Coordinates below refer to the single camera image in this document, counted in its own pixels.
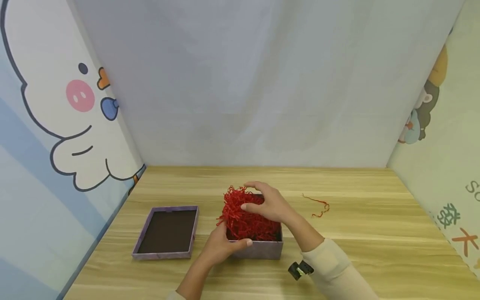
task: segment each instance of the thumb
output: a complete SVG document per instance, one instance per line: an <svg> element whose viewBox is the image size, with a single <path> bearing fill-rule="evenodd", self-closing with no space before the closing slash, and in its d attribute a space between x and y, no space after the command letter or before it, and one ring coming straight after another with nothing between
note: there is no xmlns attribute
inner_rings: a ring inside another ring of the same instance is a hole
<svg viewBox="0 0 480 300"><path fill-rule="evenodd" d="M241 209L243 209L244 211L246 212L249 212L249 213L254 213L254 214L259 214L261 215L261 206L258 205L258 204L254 204L254 203L244 203L240 206Z"/></svg>
<svg viewBox="0 0 480 300"><path fill-rule="evenodd" d="M245 249L247 247L250 247L253 245L253 241L251 239L242 239L238 240L236 242L230 243L230 247L232 252L236 252L242 249Z"/></svg>

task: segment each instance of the wooden tabletop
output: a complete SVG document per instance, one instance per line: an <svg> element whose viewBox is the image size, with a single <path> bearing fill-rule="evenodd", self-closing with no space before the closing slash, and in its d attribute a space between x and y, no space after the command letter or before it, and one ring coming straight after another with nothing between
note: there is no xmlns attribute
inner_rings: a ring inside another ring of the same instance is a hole
<svg viewBox="0 0 480 300"><path fill-rule="evenodd" d="M480 299L480 283L389 169L148 167L65 299L164 299L202 249L230 185L278 188L324 236L334 239L381 299ZM329 202L323 205L306 196ZM191 260L134 261L152 207L198 205ZM287 272L301 255L284 231L279 261L230 260L216 267L203 299L322 299L309 278Z"/></svg>

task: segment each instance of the chinese character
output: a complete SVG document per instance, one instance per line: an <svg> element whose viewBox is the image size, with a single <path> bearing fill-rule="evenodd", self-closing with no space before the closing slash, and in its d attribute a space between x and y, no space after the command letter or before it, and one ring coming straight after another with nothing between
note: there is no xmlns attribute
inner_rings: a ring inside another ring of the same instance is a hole
<svg viewBox="0 0 480 300"><path fill-rule="evenodd" d="M456 221L460 219L460 213L456 211L455 206L453 204L448 203L447 206L444 206L444 209L440 211L440 215L437 216L438 221L440 224L444 226L444 229L447 226L456 225Z"/></svg>
<svg viewBox="0 0 480 300"><path fill-rule="evenodd" d="M464 237L458 237L458 238L453 238L452 241L462 241L463 242L463 254L465 257L468 257L468 242L471 241L473 244L473 247L475 249L479 249L477 243L475 242L476 239L479 237L476 235L469 235L463 228L460 227L460 230L463 232L465 235Z"/></svg>

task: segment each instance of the purple gift box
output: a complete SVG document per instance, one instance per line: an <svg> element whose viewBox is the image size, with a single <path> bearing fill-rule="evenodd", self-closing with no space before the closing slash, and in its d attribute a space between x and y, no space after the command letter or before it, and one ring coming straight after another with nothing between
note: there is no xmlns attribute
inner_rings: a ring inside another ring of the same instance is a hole
<svg viewBox="0 0 480 300"><path fill-rule="evenodd" d="M280 226L280 232L277 236L277 241L263 241L254 240L253 245L237 251L232 254L232 257L241 259L272 259L279 260L282 255L283 249L283 234L282 227Z"/></svg>
<svg viewBox="0 0 480 300"><path fill-rule="evenodd" d="M153 207L132 257L137 260L190 258L198 212L198 206Z"/></svg>

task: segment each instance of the black eye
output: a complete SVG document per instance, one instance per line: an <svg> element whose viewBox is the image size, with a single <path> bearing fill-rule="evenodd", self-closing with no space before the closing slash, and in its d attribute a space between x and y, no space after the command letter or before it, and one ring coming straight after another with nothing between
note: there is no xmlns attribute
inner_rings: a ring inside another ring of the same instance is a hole
<svg viewBox="0 0 480 300"><path fill-rule="evenodd" d="M87 73L88 73L88 68L87 68L87 66L86 66L83 62L81 62L81 63L78 64L78 70L79 70L80 73L82 73L82 74L87 74Z"/></svg>

